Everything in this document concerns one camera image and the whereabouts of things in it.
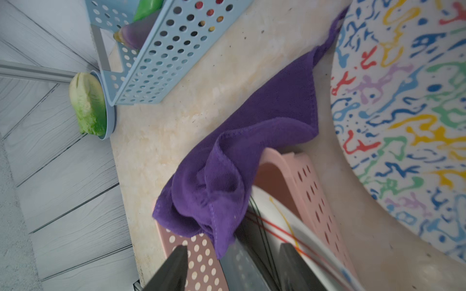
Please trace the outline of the white plaid striped round plate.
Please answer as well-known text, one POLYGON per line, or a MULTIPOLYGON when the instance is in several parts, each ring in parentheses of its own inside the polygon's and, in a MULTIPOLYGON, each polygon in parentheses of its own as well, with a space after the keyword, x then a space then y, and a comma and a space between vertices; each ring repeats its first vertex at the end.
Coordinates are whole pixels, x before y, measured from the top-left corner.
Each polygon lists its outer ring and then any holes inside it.
POLYGON ((298 216, 261 188, 252 188, 241 224, 246 241, 262 259, 272 276, 278 276, 279 249, 290 243, 324 288, 329 291, 362 291, 347 250, 331 220, 317 208, 317 222, 323 230, 312 231, 298 216))

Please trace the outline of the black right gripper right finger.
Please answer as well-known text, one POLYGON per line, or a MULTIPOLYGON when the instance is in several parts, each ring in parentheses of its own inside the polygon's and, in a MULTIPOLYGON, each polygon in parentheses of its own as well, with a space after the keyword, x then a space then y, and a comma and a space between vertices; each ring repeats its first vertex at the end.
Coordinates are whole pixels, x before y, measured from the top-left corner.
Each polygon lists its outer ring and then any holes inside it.
POLYGON ((290 243, 279 249, 279 278, 283 291, 325 291, 326 288, 290 243))

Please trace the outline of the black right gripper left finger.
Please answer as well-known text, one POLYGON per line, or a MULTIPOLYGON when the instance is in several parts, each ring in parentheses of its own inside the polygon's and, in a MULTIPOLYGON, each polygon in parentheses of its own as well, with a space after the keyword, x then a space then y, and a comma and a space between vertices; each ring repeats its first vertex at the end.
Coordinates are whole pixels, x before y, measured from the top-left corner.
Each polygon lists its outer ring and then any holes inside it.
POLYGON ((188 248, 179 245, 157 270, 143 291, 184 291, 188 275, 188 248))

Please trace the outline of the dark teal square plate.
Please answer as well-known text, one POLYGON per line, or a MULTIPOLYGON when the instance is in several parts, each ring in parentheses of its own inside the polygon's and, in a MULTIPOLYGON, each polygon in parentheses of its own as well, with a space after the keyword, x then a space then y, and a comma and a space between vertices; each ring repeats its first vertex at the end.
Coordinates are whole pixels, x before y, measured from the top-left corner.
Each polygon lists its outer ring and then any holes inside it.
POLYGON ((250 202, 246 216, 235 231, 235 241, 220 260, 229 290, 279 291, 280 242, 266 229, 263 215, 250 202))

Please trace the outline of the purple microfiber cloth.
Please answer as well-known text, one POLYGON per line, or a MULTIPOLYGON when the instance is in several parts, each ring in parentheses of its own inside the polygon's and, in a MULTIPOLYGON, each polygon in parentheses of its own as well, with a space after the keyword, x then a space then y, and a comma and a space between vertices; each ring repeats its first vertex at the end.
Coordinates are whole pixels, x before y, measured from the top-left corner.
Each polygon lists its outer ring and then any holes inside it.
POLYGON ((333 45, 346 11, 326 41, 256 90, 183 159, 159 195, 152 217, 174 234, 205 234, 217 258, 227 253, 245 217, 267 148, 306 143, 319 133, 314 67, 333 45))

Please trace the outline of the colourful squiggle round plate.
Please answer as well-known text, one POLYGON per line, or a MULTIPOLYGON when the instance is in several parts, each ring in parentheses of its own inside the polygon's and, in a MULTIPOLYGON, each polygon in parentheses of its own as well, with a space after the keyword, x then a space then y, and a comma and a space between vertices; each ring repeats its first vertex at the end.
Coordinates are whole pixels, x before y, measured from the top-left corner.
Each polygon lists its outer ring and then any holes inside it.
POLYGON ((368 194, 465 263, 465 2, 353 1, 334 54, 331 112, 368 194))

